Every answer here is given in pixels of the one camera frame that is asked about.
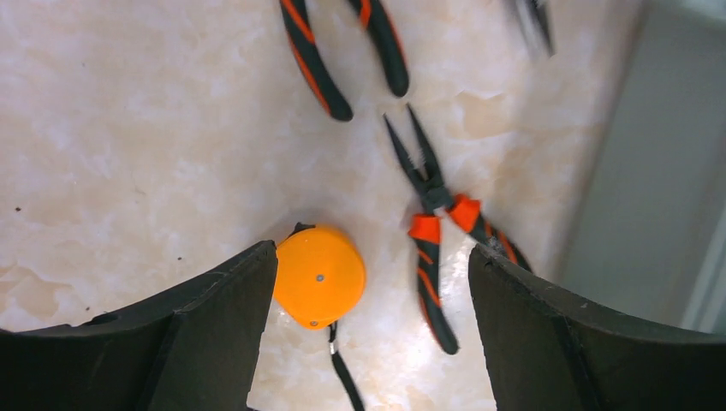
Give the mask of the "green plastic toolbox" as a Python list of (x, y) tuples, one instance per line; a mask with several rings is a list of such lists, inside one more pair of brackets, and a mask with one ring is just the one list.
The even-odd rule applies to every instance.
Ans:
[(556, 282), (725, 330), (725, 4), (647, 3)]

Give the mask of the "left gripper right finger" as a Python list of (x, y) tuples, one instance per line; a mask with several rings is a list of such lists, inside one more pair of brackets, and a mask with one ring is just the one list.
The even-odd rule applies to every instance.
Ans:
[(602, 306), (481, 245), (468, 279), (498, 409), (724, 409), (724, 336)]

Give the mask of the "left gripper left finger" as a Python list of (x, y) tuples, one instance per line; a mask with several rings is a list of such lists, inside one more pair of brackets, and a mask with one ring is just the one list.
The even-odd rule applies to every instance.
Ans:
[(4, 410), (245, 410), (273, 241), (82, 325), (1, 333)]

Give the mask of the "orange long nose pliers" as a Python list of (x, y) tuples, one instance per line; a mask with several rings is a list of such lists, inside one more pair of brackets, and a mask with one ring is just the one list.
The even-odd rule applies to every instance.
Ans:
[(508, 0), (508, 12), (520, 30), (527, 51), (533, 57), (555, 55), (550, 33), (550, 2), (545, 0)]

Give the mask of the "red black long nose pliers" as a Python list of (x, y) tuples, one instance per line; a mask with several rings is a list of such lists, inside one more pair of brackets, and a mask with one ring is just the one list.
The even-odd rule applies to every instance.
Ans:
[(436, 153), (431, 146), (413, 107), (406, 105), (423, 164), (414, 165), (398, 133), (385, 117), (390, 141), (402, 171), (412, 184), (422, 211), (412, 216), (408, 236), (416, 246), (418, 255), (416, 274), (420, 309), (439, 345), (449, 355), (457, 354), (459, 343), (446, 319), (440, 293), (441, 219), (436, 211), (442, 209), (453, 223), (475, 241), (498, 250), (515, 265), (530, 271), (532, 268), (524, 253), (508, 235), (498, 229), (482, 212), (481, 202), (461, 193), (453, 195), (446, 187)]

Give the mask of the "orange tape measure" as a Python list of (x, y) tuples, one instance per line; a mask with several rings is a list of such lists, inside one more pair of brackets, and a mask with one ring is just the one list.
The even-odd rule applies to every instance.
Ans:
[(300, 326), (328, 331), (332, 366), (354, 410), (365, 408), (337, 344), (339, 320), (360, 301), (366, 267), (354, 242), (343, 231), (298, 222), (277, 245), (273, 297)]

